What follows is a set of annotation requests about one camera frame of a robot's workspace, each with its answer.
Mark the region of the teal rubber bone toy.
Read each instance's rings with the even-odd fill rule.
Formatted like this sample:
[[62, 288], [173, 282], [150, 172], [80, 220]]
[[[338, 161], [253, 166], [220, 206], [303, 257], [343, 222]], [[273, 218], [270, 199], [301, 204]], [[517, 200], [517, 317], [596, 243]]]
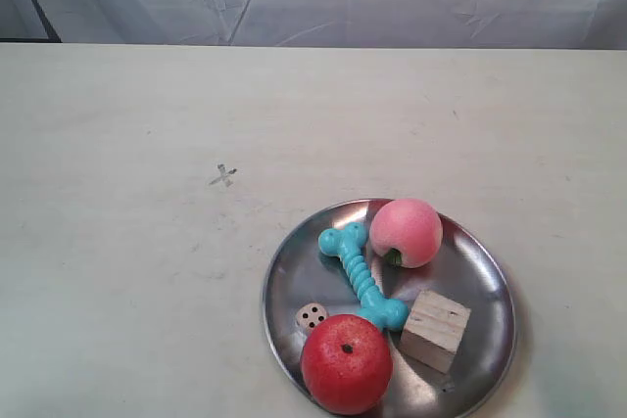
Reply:
[[363, 254], [367, 237], [361, 223], [351, 222], [343, 229], [327, 228], [322, 231], [318, 247], [324, 255], [340, 260], [360, 302], [357, 316], [368, 320], [379, 331], [399, 332], [405, 326], [410, 311], [404, 302], [386, 298], [376, 285]]

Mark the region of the pink toy peach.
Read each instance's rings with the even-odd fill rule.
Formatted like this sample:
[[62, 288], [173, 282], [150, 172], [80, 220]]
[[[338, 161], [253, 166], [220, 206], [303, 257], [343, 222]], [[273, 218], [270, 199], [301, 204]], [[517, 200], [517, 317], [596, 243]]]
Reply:
[[404, 268], [418, 268], [440, 250], [443, 224], [439, 213], [418, 199], [397, 199], [384, 205], [373, 217], [369, 241], [381, 257], [392, 251], [398, 255], [392, 263]]

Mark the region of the small wooden die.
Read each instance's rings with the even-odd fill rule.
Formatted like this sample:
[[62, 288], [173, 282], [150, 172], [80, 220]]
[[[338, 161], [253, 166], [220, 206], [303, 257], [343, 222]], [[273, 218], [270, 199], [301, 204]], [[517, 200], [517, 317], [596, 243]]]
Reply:
[[303, 305], [295, 315], [297, 325], [307, 334], [328, 317], [325, 307], [317, 302]]

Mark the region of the red toy apple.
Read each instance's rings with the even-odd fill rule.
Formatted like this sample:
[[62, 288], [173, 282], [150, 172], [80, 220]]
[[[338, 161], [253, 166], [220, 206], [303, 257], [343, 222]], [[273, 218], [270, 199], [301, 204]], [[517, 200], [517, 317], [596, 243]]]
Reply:
[[328, 317], [316, 326], [301, 354], [306, 389], [322, 408], [358, 415], [384, 396], [393, 361], [384, 335], [354, 314]]

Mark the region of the light wooden cube block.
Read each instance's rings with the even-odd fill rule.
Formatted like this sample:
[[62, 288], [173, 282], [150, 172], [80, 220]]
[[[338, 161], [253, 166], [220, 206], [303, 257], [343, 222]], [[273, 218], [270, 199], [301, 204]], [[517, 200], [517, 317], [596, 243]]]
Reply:
[[447, 374], [455, 360], [471, 309], [434, 291], [422, 290], [404, 325], [400, 351]]

